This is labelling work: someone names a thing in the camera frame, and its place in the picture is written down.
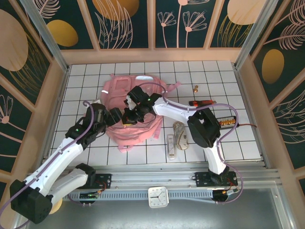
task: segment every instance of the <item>purple cable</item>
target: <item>purple cable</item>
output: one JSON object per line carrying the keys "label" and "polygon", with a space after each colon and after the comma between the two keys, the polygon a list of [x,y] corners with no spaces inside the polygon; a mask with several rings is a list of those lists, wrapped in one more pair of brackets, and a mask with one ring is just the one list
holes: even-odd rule
{"label": "purple cable", "polygon": [[147,82],[147,83],[142,83],[142,84],[140,84],[139,86],[142,86],[142,85],[144,85],[144,84],[155,84],[155,85],[158,85],[158,86],[162,87],[162,89],[164,90],[164,93],[163,93],[163,95],[162,95],[163,100],[164,100],[167,104],[169,104],[169,105],[171,105],[171,106],[173,106],[173,107],[176,107],[176,108],[185,110],[185,111],[200,111],[200,110],[203,110],[203,109],[205,109],[205,108],[210,108],[210,107],[214,107],[214,106],[226,106],[226,107],[229,107],[230,109],[232,109],[232,110],[234,111],[234,113],[235,113],[235,115],[236,115],[236,122],[235,122],[234,126],[230,129],[230,131],[229,131],[228,133],[226,133],[226,134],[223,135],[221,138],[219,138],[219,140],[217,141],[216,145],[217,145],[217,153],[218,153],[218,156],[219,156],[220,160],[221,160],[226,166],[228,166],[228,167],[230,167],[231,169],[233,169],[233,170],[239,175],[240,180],[241,180],[241,188],[240,188],[240,192],[238,193],[238,196],[235,197],[234,199],[232,199],[232,200],[230,200],[230,201],[227,201],[227,202],[217,202],[217,201],[216,201],[216,203],[227,204],[227,203],[231,203],[231,202],[237,200],[237,199],[240,197],[240,195],[242,194],[243,189],[244,189],[244,180],[243,180],[243,177],[242,177],[242,175],[240,174],[240,172],[239,172],[234,166],[229,165],[229,164],[222,158],[222,156],[221,156],[221,154],[220,154],[220,150],[219,150],[221,141],[222,141],[225,137],[227,137],[232,131],[234,131],[234,130],[237,128],[238,119],[239,119],[237,110],[236,110],[234,107],[232,107],[232,106],[230,106],[230,105],[228,105],[228,104],[211,104],[211,105],[201,106],[201,107],[197,107],[197,108],[185,108],[185,107],[181,107],[181,106],[178,106],[178,105],[175,105],[175,104],[170,103],[170,102],[165,98],[165,96],[166,96],[166,94],[167,94],[167,90],[166,90],[165,87],[163,87],[161,84],[159,84],[159,83],[153,83],[153,82]]}
{"label": "purple cable", "polygon": [[[48,164],[41,170],[41,172],[39,172],[37,174],[37,178],[39,178],[42,173],[53,163],[53,161],[61,154],[61,152],[63,152],[64,150],[66,150],[69,146],[71,146],[72,144],[74,144],[75,142],[77,142],[80,138],[82,138],[92,127],[93,124],[93,120],[94,120],[94,112],[93,112],[93,107],[92,105],[88,102],[88,101],[83,101],[82,102],[83,105],[88,104],[90,109],[91,109],[91,121],[89,126],[87,127],[87,129],[84,131],[84,133],[82,133],[80,136],[78,136],[75,140],[73,140],[72,142],[70,142],[69,144],[67,144],[66,146],[64,146],[61,151],[59,151],[49,162]],[[24,190],[26,190],[31,184],[33,184],[36,181],[36,179],[34,178],[33,180],[31,180],[26,186],[24,186],[22,189],[20,189],[18,192],[16,192],[0,209],[0,217],[4,212],[4,209],[17,197],[20,195],[21,192],[23,192]],[[23,223],[22,225],[14,228],[14,229],[20,229],[23,228],[24,226],[26,226],[30,221],[26,221],[25,223]]]}

